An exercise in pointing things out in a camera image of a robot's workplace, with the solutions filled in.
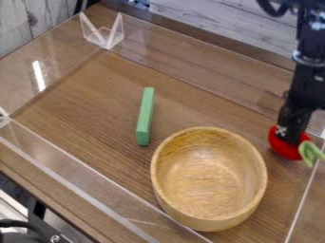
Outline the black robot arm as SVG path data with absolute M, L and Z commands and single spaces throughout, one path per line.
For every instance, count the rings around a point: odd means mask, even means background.
M 325 110 L 325 0 L 257 0 L 272 17 L 283 17 L 288 11 L 298 16 L 298 48 L 292 53 L 296 63 L 287 101 L 280 110 L 276 136 L 290 144 L 298 144 L 316 110 Z

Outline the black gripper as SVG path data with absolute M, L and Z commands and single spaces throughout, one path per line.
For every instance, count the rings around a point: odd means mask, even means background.
M 314 59 L 295 50 L 296 68 L 286 105 L 281 109 L 276 136 L 298 145 L 307 130 L 312 112 L 325 110 L 325 59 Z

